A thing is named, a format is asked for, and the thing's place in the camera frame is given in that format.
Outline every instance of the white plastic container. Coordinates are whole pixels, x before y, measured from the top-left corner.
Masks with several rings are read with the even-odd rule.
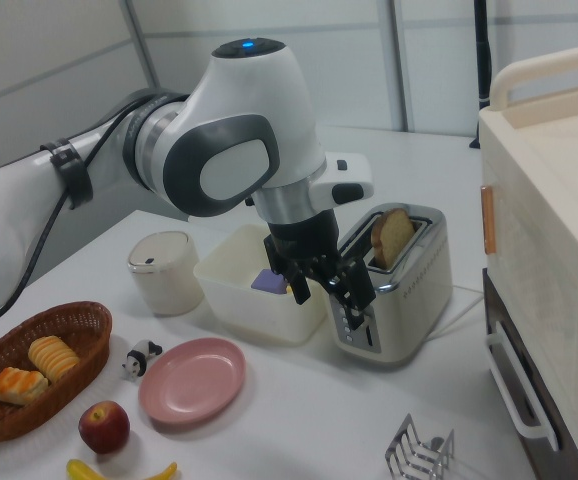
[[[158,315],[182,315],[198,306],[204,294],[193,275],[198,253],[190,235],[159,232],[143,238],[127,266],[142,298]]]
[[[292,294],[251,288],[258,274],[269,268],[263,244],[267,235],[263,225],[239,228],[196,265],[194,275],[223,325],[244,336],[298,345],[322,322],[324,293],[308,280],[311,297],[298,305]]]
[[[488,274],[578,448],[578,88],[509,101],[522,83],[577,70],[578,49],[504,69],[480,142]]]

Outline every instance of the white toaster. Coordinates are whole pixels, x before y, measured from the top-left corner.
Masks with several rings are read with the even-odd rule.
[[[374,263],[371,229],[387,210],[403,208],[415,234],[389,270]],[[345,309],[329,296],[327,313],[336,344],[353,355],[398,365],[418,351],[434,327],[453,291],[447,222],[439,210],[390,203],[369,211],[340,241],[343,258],[362,258],[376,298],[356,325]]]

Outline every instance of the white table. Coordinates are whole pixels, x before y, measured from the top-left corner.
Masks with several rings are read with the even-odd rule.
[[[448,219],[454,270],[451,302],[440,324],[480,298],[479,152],[468,139],[353,129],[320,129],[332,151],[362,151],[372,162],[376,196],[341,207],[344,233],[371,206],[408,202],[440,208]],[[189,232],[200,257],[237,226],[257,221],[238,207],[231,215],[179,222],[135,212],[31,285],[0,319],[0,337],[52,306],[93,300],[113,314],[109,362],[96,380],[39,429],[0,443],[0,479],[63,478],[80,458],[113,478],[143,478],[176,461],[186,480],[389,480],[385,449],[407,413],[423,440],[455,431],[456,458],[446,478],[531,479],[484,356],[484,307],[469,310],[446,334],[428,341],[399,369],[369,365],[333,343],[327,322],[296,348],[249,343],[223,331],[206,301],[193,312],[155,318],[126,269],[131,248],[146,235]],[[187,431],[156,430],[138,405],[138,385],[123,378],[127,351],[142,338],[165,350],[184,341],[219,336],[236,343],[247,377],[232,404]],[[131,420],[128,445],[96,458],[77,432],[91,404],[112,399]]]

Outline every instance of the white canister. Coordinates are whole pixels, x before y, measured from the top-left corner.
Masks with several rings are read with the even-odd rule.
[[[142,298],[158,315],[182,315],[204,294],[193,275],[198,253],[185,232],[159,232],[143,238],[129,254],[128,267]]]

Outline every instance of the toy panda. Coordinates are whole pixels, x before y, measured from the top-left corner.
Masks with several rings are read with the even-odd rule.
[[[122,367],[132,380],[142,377],[147,371],[147,359],[160,355],[162,347],[150,340],[140,340],[127,354],[127,363]]]

